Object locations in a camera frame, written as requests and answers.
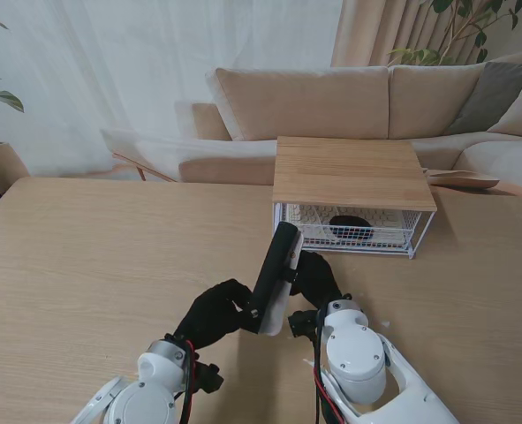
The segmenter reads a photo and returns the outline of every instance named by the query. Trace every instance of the black object in basket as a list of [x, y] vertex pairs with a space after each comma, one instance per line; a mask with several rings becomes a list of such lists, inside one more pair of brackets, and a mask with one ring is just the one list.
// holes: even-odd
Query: black object in basket
[[337, 215], [329, 220], [331, 232], [340, 239], [368, 240], [373, 237], [372, 225], [369, 221], [358, 216]]

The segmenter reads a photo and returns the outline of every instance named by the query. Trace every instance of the white wall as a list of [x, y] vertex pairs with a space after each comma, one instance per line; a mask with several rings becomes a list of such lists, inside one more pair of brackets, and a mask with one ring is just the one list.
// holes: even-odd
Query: white wall
[[[505, 6], [513, 9], [515, 2], [507, 3], [504, 3], [503, 8]], [[518, 18], [518, 26], [513, 31], [511, 17], [502, 18], [487, 29], [488, 40], [485, 45], [488, 49], [487, 60], [522, 51], [522, 10], [519, 11]]]

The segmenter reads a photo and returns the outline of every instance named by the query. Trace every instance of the gray cushion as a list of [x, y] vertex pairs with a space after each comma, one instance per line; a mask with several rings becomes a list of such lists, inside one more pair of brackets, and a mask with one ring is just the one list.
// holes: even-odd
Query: gray cushion
[[522, 89], [522, 64], [488, 62], [445, 134], [476, 133], [496, 124]]

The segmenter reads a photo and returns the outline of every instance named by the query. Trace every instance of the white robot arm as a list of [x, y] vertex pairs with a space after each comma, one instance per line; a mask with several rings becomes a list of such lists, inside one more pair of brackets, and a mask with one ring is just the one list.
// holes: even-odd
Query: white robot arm
[[174, 396], [185, 388], [186, 353], [166, 340], [157, 340], [138, 360], [139, 380], [116, 377], [106, 383], [72, 420], [91, 424], [174, 424]]
[[[349, 424], [458, 424], [400, 351], [368, 327], [368, 319], [350, 299], [327, 306], [322, 337], [329, 371], [322, 382], [344, 422]], [[386, 372], [399, 393], [383, 407], [360, 413], [352, 404], [368, 405], [384, 392]]]

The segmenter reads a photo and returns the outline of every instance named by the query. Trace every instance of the black cable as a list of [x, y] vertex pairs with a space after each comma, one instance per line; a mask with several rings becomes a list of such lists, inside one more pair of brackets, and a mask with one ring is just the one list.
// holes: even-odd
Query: black cable
[[188, 424], [190, 420], [190, 412], [192, 410], [192, 395], [194, 386], [194, 369], [195, 369], [195, 357], [193, 351], [193, 345], [190, 341], [186, 340], [184, 343], [184, 351], [186, 354], [186, 388], [184, 391], [184, 403], [182, 406], [182, 414], [180, 416], [180, 424]]
[[329, 424], [335, 424], [344, 422], [343, 417], [340, 416], [339, 408], [330, 400], [329, 395], [323, 393], [325, 390], [323, 385], [322, 378], [322, 333], [323, 333], [323, 324], [325, 323], [325, 316], [327, 314], [327, 307], [329, 302], [324, 302], [322, 308], [318, 311], [316, 317], [316, 336], [315, 336], [315, 349], [314, 349], [314, 365], [315, 365], [315, 373], [314, 377], [316, 379], [316, 393], [322, 402], [322, 412], [323, 418]]
[[[314, 362], [316, 352], [316, 341], [312, 340], [312, 347], [314, 348]], [[315, 385], [315, 424], [320, 424], [320, 391], [318, 390], [317, 384]]]

